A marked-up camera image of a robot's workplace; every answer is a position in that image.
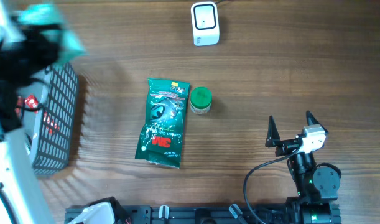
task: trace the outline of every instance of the blurry object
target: blurry object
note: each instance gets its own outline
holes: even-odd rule
[[[37,4],[29,6],[18,17],[18,22],[22,25],[30,26],[51,26],[60,24],[62,30],[45,30],[41,34],[46,36],[48,41],[58,42],[59,32],[62,32],[61,49],[56,63],[63,65],[77,56],[85,53],[78,37],[68,28],[67,23],[60,11],[53,4]]]
[[[53,120],[53,127],[50,129],[55,128],[56,130],[53,132],[60,131],[66,136],[65,139],[57,138],[57,134],[45,137],[36,133],[31,137],[25,130],[27,127],[25,125],[23,127],[21,123],[23,111],[42,110],[38,114],[29,113],[39,117],[39,127],[41,127],[40,123],[45,108],[39,102],[36,108],[27,108],[23,103],[20,105],[20,100],[17,100],[17,92],[34,83],[40,82],[43,85],[43,79],[46,77],[35,78],[34,74],[43,71],[51,64],[72,59],[77,55],[69,51],[67,54],[60,53],[62,49],[67,48],[62,44],[65,42],[67,33],[66,25],[62,20],[36,24],[30,21],[35,21],[36,16],[26,20],[28,17],[25,15],[28,14],[31,14],[30,11],[23,12],[21,15],[14,14],[7,10],[6,5],[0,0],[0,223],[54,223],[31,165],[35,172],[42,170],[43,172],[39,173],[51,175],[67,164],[69,155],[70,125],[68,123],[72,124],[72,119],[64,114],[63,118],[66,123],[61,122],[65,126],[57,123],[55,113],[57,116],[63,114],[61,111],[57,111],[57,107],[54,106],[48,111],[48,115]],[[68,87],[75,85],[77,78],[73,78],[76,80],[75,82],[68,82],[67,73],[69,72],[71,77],[74,76],[74,73],[67,68],[63,69],[65,72],[61,72],[61,78],[57,76],[55,80],[49,78],[55,83],[54,85],[51,81],[49,81],[50,84],[46,83],[51,88],[46,88],[45,94],[43,94],[43,90],[41,96],[36,95],[33,90],[30,92],[43,102],[42,97],[53,95],[59,89],[61,91],[59,99],[54,103],[60,103],[60,110],[70,110],[70,114],[73,114],[74,107],[68,109],[67,104],[60,100],[66,100],[67,97],[70,97],[72,101],[76,100],[76,95],[72,93],[75,91],[68,91]],[[51,101],[46,101],[46,103],[46,106],[51,108],[53,103]],[[20,118],[17,117],[17,112],[21,113]],[[42,141],[43,144],[40,143],[42,147],[37,147],[36,144]],[[56,147],[57,142],[66,150],[59,151],[59,148]]]

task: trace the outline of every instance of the white sensor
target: white sensor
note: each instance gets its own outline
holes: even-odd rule
[[[214,2],[198,2],[192,5],[191,18],[195,46],[213,45],[219,42],[219,19]]]

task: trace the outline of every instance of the mesh basket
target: mesh basket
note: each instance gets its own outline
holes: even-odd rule
[[[43,77],[49,85],[42,87],[29,155],[35,174],[53,175],[68,164],[78,77],[69,63],[46,68]]]

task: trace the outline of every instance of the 3m packet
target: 3m packet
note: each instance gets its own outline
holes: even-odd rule
[[[180,168],[190,84],[149,78],[148,85],[146,124],[135,159]]]

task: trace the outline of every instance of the cable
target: cable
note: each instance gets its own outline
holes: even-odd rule
[[[16,217],[14,216],[13,209],[11,208],[11,205],[10,205],[6,195],[2,191],[2,188],[3,188],[3,185],[0,184],[0,199],[4,205],[4,208],[7,211],[7,214],[9,215],[11,224],[17,224],[18,222],[17,222]]]
[[[319,165],[317,165],[315,168],[319,168],[321,166],[326,166],[326,167],[332,168],[334,171],[336,171],[338,173],[339,179],[341,178],[341,171],[336,166],[329,164],[327,162],[323,162],[323,163],[320,163]]]
[[[29,112],[35,112],[35,111],[41,110],[43,108],[43,104],[39,103],[38,107],[36,107],[36,108],[26,108],[24,106],[16,106],[16,108],[19,108],[19,109],[22,109],[22,110],[25,110],[25,111],[29,111]]]
[[[246,202],[246,205],[248,206],[249,210],[251,211],[252,215],[256,218],[256,221],[259,221],[259,223],[261,224],[266,224],[265,222],[263,222],[260,217],[258,215],[256,215],[256,213],[253,211],[252,209],[252,206],[249,204],[249,201],[248,201],[248,196],[246,196],[246,184],[248,183],[248,179],[249,177],[253,174],[253,172],[255,172],[256,170],[262,168],[262,167],[265,167],[267,165],[270,165],[270,164],[273,164],[275,162],[280,162],[280,161],[283,161],[283,160],[286,160],[288,159],[289,157],[293,156],[294,154],[296,154],[298,151],[299,151],[300,147],[298,149],[296,149],[293,153],[287,155],[287,156],[284,156],[284,157],[281,157],[281,158],[278,158],[278,159],[274,159],[272,161],[269,161],[269,162],[265,162],[263,164],[260,164],[258,166],[256,166],[255,168],[251,169],[251,171],[249,171],[248,174],[246,174],[246,177],[245,177],[245,180],[244,180],[244,198],[245,198],[245,202]]]
[[[40,78],[29,78],[28,81],[30,81],[31,84],[34,83],[34,82],[38,82],[38,83],[41,83],[41,84],[47,86],[47,88],[50,87],[50,85],[48,83],[46,83],[45,80],[42,80]]]
[[[223,1],[225,1],[225,0],[219,0],[219,1],[215,2],[215,4],[219,4],[219,3],[223,2]]]
[[[25,108],[25,101],[22,99],[21,106]],[[24,110],[20,110],[20,120],[22,121],[24,119]]]

